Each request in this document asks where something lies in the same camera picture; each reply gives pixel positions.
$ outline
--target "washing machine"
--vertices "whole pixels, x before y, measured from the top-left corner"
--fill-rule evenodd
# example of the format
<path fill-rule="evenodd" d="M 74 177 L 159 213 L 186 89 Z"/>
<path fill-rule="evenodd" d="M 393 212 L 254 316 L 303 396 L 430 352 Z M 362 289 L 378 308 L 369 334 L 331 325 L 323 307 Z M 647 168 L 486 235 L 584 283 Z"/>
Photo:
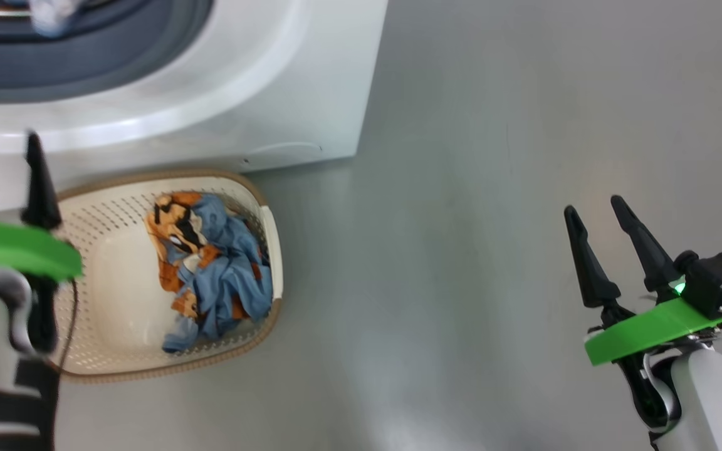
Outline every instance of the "washing machine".
<path fill-rule="evenodd" d="M 387 0 L 89 0 L 59 37 L 0 0 L 0 210 L 26 131 L 58 189 L 115 174 L 238 172 L 355 154 Z"/>

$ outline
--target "washing machine door opening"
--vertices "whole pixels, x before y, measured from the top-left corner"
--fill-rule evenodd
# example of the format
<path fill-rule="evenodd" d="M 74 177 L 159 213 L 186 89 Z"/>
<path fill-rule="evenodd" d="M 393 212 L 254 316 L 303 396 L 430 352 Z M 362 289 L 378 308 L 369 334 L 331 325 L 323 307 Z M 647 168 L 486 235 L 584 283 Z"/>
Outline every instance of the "washing machine door opening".
<path fill-rule="evenodd" d="M 0 0 L 0 103 L 68 99 L 126 85 L 196 40 L 213 0 L 91 0 L 60 38 Z"/>

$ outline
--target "beige plastic basket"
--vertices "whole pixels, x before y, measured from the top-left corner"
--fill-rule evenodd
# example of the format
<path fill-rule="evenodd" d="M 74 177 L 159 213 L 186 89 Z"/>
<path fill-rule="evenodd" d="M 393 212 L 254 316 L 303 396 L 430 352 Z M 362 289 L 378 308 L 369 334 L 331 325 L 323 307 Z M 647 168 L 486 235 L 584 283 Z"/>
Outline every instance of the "beige plastic basket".
<path fill-rule="evenodd" d="M 261 322 L 244 321 L 220 341 L 170 355 L 160 346 L 177 314 L 171 309 L 174 294 L 160 288 L 157 256 L 143 219 L 158 195 L 173 191 L 212 192 L 249 219 L 253 234 L 269 252 L 275 300 Z M 275 325 L 283 296 L 278 231 L 266 200 L 246 178 L 232 172 L 162 172 L 84 186 L 58 197 L 63 225 L 57 235 L 83 257 L 69 343 L 71 286 L 63 286 L 55 297 L 60 340 L 51 360 L 58 365 L 68 345 L 64 379 L 115 382 L 211 365 L 254 348 Z"/>

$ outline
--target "crumpled blue fabric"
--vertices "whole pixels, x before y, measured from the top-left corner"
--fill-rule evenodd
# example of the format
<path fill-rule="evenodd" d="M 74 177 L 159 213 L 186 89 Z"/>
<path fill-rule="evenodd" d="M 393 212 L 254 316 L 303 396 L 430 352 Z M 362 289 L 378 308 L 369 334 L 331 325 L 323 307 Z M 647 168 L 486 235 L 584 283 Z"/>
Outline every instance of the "crumpled blue fabric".
<path fill-rule="evenodd" d="M 222 255 L 205 268 L 190 271 L 180 265 L 177 276 L 184 283 L 177 295 L 187 289 L 197 296 L 198 320 L 179 315 L 174 328 L 164 337 L 166 352 L 184 351 L 200 337 L 218 340 L 235 328 L 241 320 L 233 319 L 233 295 L 253 321 L 263 319 L 272 307 L 272 273 L 269 260 L 263 255 L 258 240 L 247 228 L 242 217 L 229 216 L 224 204 L 213 194 L 204 194 L 192 206 L 193 213 L 202 219 L 202 235 L 221 251 Z M 175 263 L 189 255 L 171 243 L 166 243 L 168 260 Z M 256 279 L 252 263 L 261 273 Z"/>

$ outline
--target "cloth in washing machine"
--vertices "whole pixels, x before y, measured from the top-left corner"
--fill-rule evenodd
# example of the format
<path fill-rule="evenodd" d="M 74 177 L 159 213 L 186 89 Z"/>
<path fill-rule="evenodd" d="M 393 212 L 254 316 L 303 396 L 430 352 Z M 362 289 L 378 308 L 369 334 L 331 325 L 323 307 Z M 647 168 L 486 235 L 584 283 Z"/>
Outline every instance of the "cloth in washing machine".
<path fill-rule="evenodd" d="M 272 306 L 269 259 L 246 220 L 214 194 L 173 192 L 144 218 L 157 251 L 160 285 L 177 294 L 166 352 L 200 337 L 218 340 L 241 320 L 263 319 Z"/>

